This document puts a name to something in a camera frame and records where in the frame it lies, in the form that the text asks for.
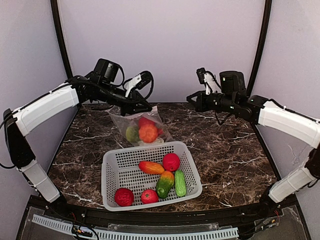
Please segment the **clear zip top bag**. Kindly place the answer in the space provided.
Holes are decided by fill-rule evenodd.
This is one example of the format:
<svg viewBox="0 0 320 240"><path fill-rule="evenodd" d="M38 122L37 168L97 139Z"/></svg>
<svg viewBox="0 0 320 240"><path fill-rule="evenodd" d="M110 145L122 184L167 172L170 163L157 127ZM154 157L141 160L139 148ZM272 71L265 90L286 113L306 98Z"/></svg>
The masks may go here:
<svg viewBox="0 0 320 240"><path fill-rule="evenodd" d="M174 140L163 123L157 106L153 106L151 111L133 115L121 116L119 107L113 107L108 113L121 135L135 147Z"/></svg>

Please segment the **orange pumpkin toy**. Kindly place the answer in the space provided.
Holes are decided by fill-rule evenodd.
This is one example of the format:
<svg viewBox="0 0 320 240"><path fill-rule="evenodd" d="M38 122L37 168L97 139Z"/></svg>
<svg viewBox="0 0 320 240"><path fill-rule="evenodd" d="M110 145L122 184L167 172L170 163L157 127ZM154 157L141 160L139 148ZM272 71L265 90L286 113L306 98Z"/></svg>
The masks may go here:
<svg viewBox="0 0 320 240"><path fill-rule="evenodd" d="M139 138L144 143L153 143L158 137L158 129L155 125L144 125L139 131Z"/></svg>

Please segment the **red chili pepper toy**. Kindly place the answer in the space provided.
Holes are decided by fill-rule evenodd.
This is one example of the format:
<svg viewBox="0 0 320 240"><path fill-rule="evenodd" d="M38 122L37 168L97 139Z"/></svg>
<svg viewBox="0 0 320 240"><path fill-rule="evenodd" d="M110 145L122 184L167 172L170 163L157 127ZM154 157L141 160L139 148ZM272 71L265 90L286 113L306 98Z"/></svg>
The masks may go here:
<svg viewBox="0 0 320 240"><path fill-rule="evenodd" d="M158 136L162 136L164 134L163 129L162 128L158 128L157 129L157 134L158 134Z"/></svg>

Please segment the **yellow lemon toy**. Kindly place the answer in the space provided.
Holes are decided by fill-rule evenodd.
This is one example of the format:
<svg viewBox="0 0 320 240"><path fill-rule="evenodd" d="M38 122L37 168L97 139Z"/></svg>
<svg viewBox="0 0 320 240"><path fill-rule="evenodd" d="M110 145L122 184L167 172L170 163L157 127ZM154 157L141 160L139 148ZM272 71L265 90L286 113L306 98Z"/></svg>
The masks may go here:
<svg viewBox="0 0 320 240"><path fill-rule="evenodd" d="M139 142L139 128L137 126L128 126L125 131L125 137L130 143Z"/></svg>

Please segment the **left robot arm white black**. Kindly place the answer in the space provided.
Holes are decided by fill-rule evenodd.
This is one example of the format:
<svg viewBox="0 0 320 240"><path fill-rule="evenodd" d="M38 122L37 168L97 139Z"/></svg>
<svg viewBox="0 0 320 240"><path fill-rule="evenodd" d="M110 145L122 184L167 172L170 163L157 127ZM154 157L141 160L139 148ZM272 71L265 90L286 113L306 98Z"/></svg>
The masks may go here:
<svg viewBox="0 0 320 240"><path fill-rule="evenodd" d="M152 107L146 96L140 94L145 86L154 87L151 72L144 70L129 79L114 84L118 72L123 68L110 60L100 58L94 70L85 76L76 75L37 99L3 113L4 137L12 162L24 178L49 203L65 202L65 197L38 163L27 136L43 123L61 112L79 107L83 103L103 102L120 108L121 116L149 112Z"/></svg>

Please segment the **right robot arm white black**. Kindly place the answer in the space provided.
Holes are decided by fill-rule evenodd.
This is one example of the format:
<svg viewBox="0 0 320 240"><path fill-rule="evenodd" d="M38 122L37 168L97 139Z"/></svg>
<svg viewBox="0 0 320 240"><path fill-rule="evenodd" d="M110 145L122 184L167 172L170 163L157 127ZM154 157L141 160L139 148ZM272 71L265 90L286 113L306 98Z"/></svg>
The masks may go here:
<svg viewBox="0 0 320 240"><path fill-rule="evenodd" d="M270 127L295 137L312 147L308 158L286 177L274 183L262 202L280 203L289 195L320 179L320 121L277 101L258 95L248 96L244 75L239 71L223 71L220 80L205 68L196 70L199 83L205 90L186 99L196 112L225 112L253 125Z"/></svg>

